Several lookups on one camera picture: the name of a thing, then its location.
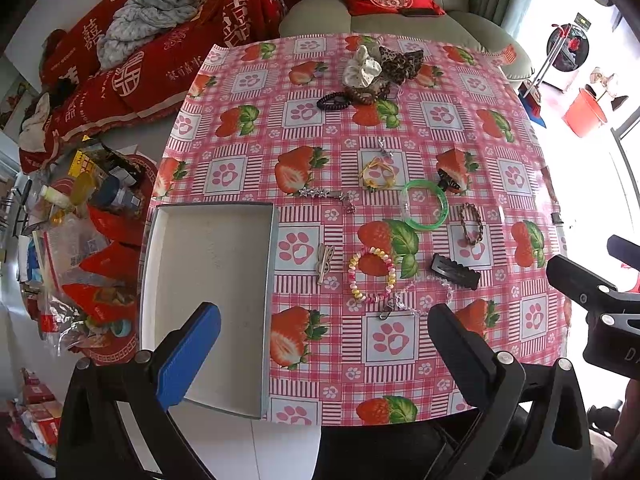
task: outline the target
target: screw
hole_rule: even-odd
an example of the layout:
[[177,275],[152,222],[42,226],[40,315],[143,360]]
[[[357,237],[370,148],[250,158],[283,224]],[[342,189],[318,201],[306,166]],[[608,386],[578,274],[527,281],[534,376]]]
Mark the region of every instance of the screw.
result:
[[133,358],[138,364],[144,364],[151,361],[151,352],[149,350],[141,350]]
[[569,361],[569,359],[565,359],[564,357],[558,359],[558,366],[561,367],[565,372],[568,372],[572,368],[571,361]]
[[500,361],[503,365],[510,365],[514,362],[514,358],[509,352],[499,352],[498,361]]
[[76,368],[78,370],[86,370],[90,364],[91,364],[91,359],[89,359],[88,357],[83,357],[76,363]]

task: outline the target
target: green bangle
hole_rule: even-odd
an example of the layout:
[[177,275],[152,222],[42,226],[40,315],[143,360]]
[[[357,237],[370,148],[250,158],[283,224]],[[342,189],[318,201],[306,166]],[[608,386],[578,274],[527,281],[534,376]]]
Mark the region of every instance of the green bangle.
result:
[[[411,214],[409,213],[409,190],[412,187],[425,187],[435,193],[438,200],[440,200],[440,217],[435,224],[422,225],[418,224],[418,222],[411,218]],[[444,194],[444,191],[438,187],[438,184],[431,180],[418,179],[407,182],[400,190],[400,209],[402,220],[409,227],[412,227],[416,231],[433,231],[444,224],[444,221],[447,219],[447,216],[449,215],[449,201],[447,200],[447,196]]]

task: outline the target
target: pink tablecloth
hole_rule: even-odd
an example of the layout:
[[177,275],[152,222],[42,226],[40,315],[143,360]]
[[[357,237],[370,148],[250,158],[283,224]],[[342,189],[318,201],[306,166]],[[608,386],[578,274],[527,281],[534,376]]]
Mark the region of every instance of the pink tablecloth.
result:
[[[162,202],[237,200],[279,208],[271,303],[278,348],[272,349],[268,409],[274,422],[395,423],[468,408],[431,343],[425,317],[398,312],[382,321],[377,306],[353,300],[346,262],[363,243],[393,247],[398,266],[415,281],[403,293],[409,306],[425,312],[446,298],[440,285],[424,280],[433,253],[444,254],[481,273],[475,292],[454,286],[449,306],[460,311],[472,304],[492,348],[547,364],[564,350],[564,297],[549,287],[544,269],[564,241],[550,221],[557,205],[541,172],[542,150],[516,95],[489,56],[430,41],[378,39],[395,50],[423,48],[420,76],[402,86],[396,104],[341,112],[321,112],[316,101],[341,90],[357,37],[214,46],[159,168],[151,209]],[[379,136],[394,155],[396,186],[370,193],[358,172],[381,156]],[[278,156],[300,146],[324,151],[311,160],[303,148],[281,157],[275,169]],[[414,243],[406,225],[393,222],[400,219],[398,189],[413,179],[437,181],[436,156],[454,147],[479,169],[470,174],[466,195],[447,193],[446,223],[418,233]],[[313,167],[306,174],[300,167],[308,162]],[[284,193],[309,176],[313,186],[348,192],[356,213],[346,214],[333,200]],[[415,219],[432,223],[433,198],[415,189],[410,199]],[[478,206],[486,226],[475,247],[463,237],[458,205],[465,202]],[[318,285],[320,243],[335,246],[335,256]],[[369,292],[383,290],[383,278],[358,273],[358,280]],[[409,281],[400,279],[399,289]]]

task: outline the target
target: red bucket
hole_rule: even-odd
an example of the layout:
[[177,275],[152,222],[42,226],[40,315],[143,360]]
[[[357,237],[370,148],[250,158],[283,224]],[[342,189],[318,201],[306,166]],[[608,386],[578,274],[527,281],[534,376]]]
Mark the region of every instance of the red bucket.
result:
[[569,106],[563,119],[578,137],[584,137],[607,123],[607,118],[602,108],[584,88],[580,88],[578,97]]

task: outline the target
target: black hair tie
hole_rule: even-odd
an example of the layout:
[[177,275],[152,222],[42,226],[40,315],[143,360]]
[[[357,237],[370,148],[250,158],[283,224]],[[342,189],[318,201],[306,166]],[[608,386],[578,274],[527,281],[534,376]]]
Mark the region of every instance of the black hair tie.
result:
[[317,102],[318,108],[328,112],[344,110],[351,105],[351,99],[346,92],[332,92]]

